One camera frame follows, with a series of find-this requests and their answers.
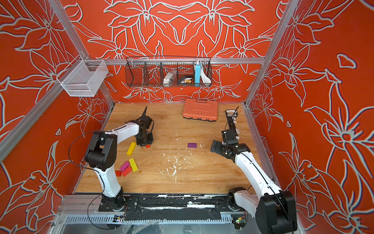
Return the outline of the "purple block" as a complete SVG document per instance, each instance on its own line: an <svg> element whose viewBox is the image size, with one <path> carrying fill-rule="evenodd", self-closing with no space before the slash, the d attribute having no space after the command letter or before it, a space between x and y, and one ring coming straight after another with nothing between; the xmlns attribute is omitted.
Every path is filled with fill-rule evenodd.
<svg viewBox="0 0 374 234"><path fill-rule="evenodd" d="M188 143L188 148L197 148L197 143Z"/></svg>

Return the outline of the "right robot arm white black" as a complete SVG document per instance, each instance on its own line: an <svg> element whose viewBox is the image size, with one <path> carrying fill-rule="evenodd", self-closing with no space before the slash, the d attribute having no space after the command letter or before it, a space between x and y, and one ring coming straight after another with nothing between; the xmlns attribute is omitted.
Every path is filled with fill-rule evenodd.
<svg viewBox="0 0 374 234"><path fill-rule="evenodd" d="M232 160L245 174L256 195L245 188L229 191L229 207L243 208L253 218L263 234L287 234L297 231L297 213L294 196L283 191L264 172L246 144L240 144L235 130L222 131L221 142L214 140L211 151Z"/></svg>

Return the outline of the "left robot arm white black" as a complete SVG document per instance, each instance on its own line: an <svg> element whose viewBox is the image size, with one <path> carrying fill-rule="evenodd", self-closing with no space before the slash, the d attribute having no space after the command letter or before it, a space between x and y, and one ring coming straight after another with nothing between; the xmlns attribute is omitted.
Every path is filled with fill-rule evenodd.
<svg viewBox="0 0 374 234"><path fill-rule="evenodd" d="M154 121L148 116L131 120L111 131L95 131L86 150L84 160L92 168L102 187L101 203L112 210L125 206L123 189L116 178L114 164L117 156L117 145L130 138L136 138L138 146L153 143Z"/></svg>

